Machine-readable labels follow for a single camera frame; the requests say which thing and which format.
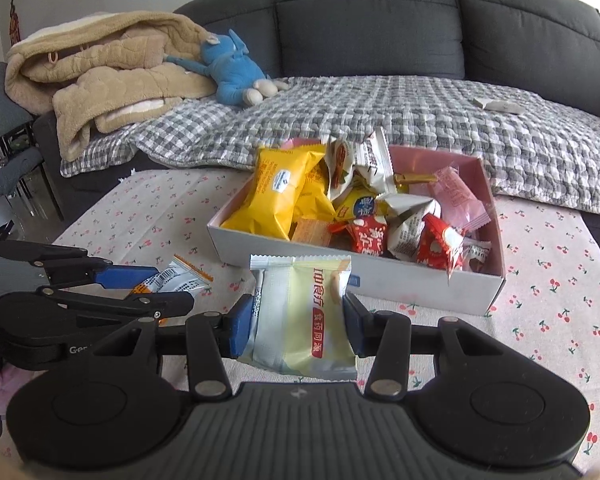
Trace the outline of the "dark grey sofa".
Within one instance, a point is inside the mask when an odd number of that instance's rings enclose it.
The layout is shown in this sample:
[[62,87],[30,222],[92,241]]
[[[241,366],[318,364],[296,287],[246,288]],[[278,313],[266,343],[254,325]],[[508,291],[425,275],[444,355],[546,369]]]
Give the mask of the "dark grey sofa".
[[[193,0],[274,76],[418,75],[528,90],[600,118],[600,12],[578,0]],[[589,155],[600,133],[577,145]]]

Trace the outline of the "blue plush toy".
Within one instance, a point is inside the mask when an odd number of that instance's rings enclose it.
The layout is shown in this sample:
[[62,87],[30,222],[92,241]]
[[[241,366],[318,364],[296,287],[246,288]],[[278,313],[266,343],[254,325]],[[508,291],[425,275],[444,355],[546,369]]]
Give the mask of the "blue plush toy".
[[166,55],[164,62],[181,66],[216,83],[216,100],[224,105],[253,107],[289,84],[271,79],[249,56],[249,49],[233,29],[227,35],[210,34],[200,47],[202,62]]

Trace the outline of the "pale green white packet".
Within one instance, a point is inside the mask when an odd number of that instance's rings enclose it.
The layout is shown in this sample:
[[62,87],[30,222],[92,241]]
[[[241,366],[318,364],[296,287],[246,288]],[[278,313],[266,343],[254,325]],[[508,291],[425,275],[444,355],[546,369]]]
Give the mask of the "pale green white packet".
[[351,258],[250,257],[257,279],[242,362],[269,372],[325,380],[358,376],[344,320]]

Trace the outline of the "red white candy packet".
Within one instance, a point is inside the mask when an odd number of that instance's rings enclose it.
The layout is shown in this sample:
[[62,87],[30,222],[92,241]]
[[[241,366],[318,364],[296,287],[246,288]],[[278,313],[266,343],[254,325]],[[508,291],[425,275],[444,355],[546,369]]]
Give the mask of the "red white candy packet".
[[424,229],[416,252],[416,262],[442,270],[448,278],[462,264],[464,237],[434,214],[422,218]]

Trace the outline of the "yellow snack bag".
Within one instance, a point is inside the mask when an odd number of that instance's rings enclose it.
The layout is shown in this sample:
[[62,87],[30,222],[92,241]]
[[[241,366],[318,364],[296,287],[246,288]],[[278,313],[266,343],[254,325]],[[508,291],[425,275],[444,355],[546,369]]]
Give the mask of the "yellow snack bag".
[[324,144],[261,148],[249,192],[222,229],[289,240],[294,206],[306,176],[324,158]]

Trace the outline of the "white pecan kernel bag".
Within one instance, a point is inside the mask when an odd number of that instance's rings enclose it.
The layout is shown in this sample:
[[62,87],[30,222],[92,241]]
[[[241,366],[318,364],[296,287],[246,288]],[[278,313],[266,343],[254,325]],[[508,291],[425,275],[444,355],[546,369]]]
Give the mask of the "white pecan kernel bag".
[[332,202],[347,192],[355,176],[360,177],[376,194],[396,192],[389,145],[381,127],[360,142],[329,136],[326,139],[325,162],[328,169],[327,197]]

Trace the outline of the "yellow round-logo snack packet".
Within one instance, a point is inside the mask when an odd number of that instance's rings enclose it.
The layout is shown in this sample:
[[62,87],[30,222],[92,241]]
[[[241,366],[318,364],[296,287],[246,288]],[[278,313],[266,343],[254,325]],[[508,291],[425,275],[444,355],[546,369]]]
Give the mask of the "yellow round-logo snack packet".
[[351,221],[357,218],[371,216],[376,209],[375,191],[362,184],[354,184],[335,200],[336,219]]

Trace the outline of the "pink wafer packet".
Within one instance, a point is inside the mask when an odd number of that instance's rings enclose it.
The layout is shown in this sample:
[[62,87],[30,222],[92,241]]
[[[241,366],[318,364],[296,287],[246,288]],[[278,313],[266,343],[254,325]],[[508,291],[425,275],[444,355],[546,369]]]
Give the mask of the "pink wafer packet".
[[454,229],[474,232],[491,222],[486,206],[468,188],[456,169],[444,167],[434,173],[429,192],[441,206],[441,219]]

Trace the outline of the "cherry print tablecloth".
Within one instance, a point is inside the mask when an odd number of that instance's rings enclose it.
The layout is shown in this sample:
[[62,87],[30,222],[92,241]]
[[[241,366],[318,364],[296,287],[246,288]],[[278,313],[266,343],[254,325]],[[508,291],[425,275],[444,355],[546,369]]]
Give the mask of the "cherry print tablecloth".
[[[23,240],[78,246],[116,263],[163,268],[183,257],[213,280],[196,310],[225,310],[254,279],[219,260],[207,224],[245,180],[226,169],[141,171],[74,221],[58,217],[45,186],[31,182],[30,197],[0,201],[0,223],[15,222]],[[591,426],[574,463],[598,469],[600,248],[576,212],[507,197],[495,205],[506,281],[471,323],[583,392]]]

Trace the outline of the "white packet on quilt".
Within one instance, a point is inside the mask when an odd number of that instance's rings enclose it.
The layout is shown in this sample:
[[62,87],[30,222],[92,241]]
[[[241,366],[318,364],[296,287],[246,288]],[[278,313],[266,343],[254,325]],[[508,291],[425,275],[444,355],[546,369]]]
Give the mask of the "white packet on quilt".
[[475,98],[472,102],[474,102],[475,106],[478,106],[480,110],[487,110],[488,112],[514,115],[521,115],[524,112],[524,108],[521,105],[506,100]]

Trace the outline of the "silver blue snack packet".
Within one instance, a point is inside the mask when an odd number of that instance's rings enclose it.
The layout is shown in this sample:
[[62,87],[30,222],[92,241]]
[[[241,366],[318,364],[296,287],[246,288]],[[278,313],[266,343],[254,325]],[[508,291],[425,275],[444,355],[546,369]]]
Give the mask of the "silver blue snack packet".
[[211,288],[213,278],[183,258],[175,255],[162,271],[146,278],[132,288],[132,294],[166,294],[167,292],[186,292],[196,297],[203,290]]

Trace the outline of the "grey checkered quilt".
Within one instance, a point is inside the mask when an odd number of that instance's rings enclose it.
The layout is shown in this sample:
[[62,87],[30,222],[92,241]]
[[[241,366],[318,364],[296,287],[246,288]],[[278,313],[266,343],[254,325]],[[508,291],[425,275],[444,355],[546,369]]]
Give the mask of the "grey checkered quilt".
[[[521,115],[480,110],[506,100]],[[186,100],[157,118],[91,140],[70,178],[129,162],[137,153],[174,168],[250,170],[262,146],[291,138],[363,140],[378,127],[391,145],[479,157],[498,194],[600,214],[600,118],[535,93],[424,76],[296,77],[260,105]]]

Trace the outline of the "gold foil snack bar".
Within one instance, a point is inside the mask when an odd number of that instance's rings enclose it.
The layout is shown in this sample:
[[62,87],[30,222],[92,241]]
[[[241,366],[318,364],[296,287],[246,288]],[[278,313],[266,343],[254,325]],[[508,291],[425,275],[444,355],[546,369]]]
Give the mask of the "gold foil snack bar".
[[404,188],[404,186],[436,182],[438,178],[435,174],[394,174],[393,180],[398,188]]

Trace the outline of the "beige quilted jacket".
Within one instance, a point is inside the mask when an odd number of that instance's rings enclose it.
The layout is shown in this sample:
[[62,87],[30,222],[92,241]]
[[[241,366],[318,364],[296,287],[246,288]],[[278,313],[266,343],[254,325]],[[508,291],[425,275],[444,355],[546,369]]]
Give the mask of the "beige quilted jacket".
[[5,92],[33,115],[56,117],[59,153],[78,159],[91,133],[157,117],[214,82],[166,62],[201,59],[210,32],[175,13],[99,13],[40,29],[6,55]]

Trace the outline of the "white nut snack bag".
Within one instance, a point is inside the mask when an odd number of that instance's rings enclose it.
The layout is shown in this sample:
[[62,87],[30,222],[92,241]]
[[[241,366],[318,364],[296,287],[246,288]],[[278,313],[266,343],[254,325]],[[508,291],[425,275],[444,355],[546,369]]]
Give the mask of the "white nut snack bag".
[[424,217],[441,217],[441,206],[432,197],[413,194],[387,194],[387,250],[394,258],[413,261],[424,230]]

